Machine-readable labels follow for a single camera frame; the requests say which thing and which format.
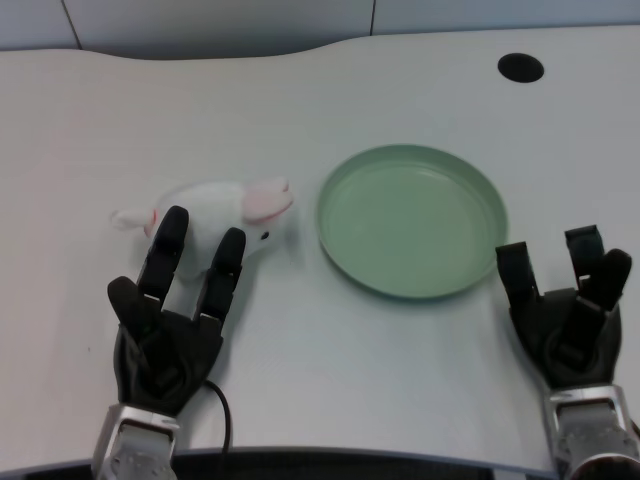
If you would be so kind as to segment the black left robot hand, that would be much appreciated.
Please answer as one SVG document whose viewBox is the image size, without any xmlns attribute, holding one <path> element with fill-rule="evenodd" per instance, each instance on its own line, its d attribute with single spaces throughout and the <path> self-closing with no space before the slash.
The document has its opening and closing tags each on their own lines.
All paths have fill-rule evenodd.
<svg viewBox="0 0 640 480">
<path fill-rule="evenodd" d="M 173 206 L 164 216 L 138 280 L 107 286 L 119 320 L 114 372 L 120 402 L 176 416 L 205 383 L 223 344 L 222 328 L 242 272 L 245 233 L 228 229 L 205 272 L 193 317 L 164 309 L 186 254 L 189 214 Z"/>
</svg>

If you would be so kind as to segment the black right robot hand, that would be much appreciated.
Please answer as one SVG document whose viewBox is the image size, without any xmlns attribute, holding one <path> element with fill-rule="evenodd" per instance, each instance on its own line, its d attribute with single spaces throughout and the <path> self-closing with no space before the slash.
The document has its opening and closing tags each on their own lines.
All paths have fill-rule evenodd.
<svg viewBox="0 0 640 480">
<path fill-rule="evenodd" d="M 548 387 L 611 383 L 622 344 L 619 303 L 632 257 L 605 250 L 595 225 L 568 230 L 565 240 L 577 285 L 546 293 L 538 289 L 526 243 L 496 249 L 510 318 Z"/>
</svg>

